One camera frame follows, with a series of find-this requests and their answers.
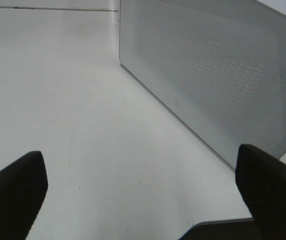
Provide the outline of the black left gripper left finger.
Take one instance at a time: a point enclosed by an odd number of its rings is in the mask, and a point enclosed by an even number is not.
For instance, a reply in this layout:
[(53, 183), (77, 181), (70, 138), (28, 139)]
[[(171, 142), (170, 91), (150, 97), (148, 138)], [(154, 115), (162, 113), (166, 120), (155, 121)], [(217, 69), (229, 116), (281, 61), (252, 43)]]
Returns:
[(47, 191), (40, 151), (30, 151), (0, 170), (0, 240), (27, 238)]

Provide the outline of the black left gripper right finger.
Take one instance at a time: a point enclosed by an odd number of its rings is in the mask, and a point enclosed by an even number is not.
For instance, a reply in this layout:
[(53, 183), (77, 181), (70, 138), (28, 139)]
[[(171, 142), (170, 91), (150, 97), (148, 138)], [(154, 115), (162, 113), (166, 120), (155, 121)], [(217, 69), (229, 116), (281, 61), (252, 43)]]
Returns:
[(286, 240), (286, 164), (251, 144), (238, 149), (235, 182), (265, 240)]

